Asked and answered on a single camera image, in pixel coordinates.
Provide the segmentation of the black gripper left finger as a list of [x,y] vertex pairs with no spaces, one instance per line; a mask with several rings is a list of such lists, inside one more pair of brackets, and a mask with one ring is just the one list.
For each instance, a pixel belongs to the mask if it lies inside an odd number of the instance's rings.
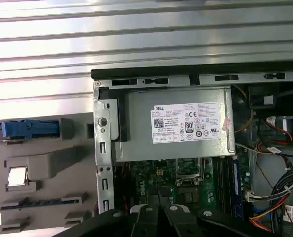
[[108,210],[56,234],[56,237],[155,237],[159,216],[159,190],[147,193],[148,203],[135,205],[129,213]]

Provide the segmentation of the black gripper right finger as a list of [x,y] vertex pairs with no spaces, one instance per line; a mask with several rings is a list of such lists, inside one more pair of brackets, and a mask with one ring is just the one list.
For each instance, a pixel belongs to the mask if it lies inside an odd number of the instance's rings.
[[160,190],[160,207],[169,226],[170,237],[272,237],[272,233],[239,221],[213,209],[200,209],[196,215],[184,205],[170,202],[170,189]]

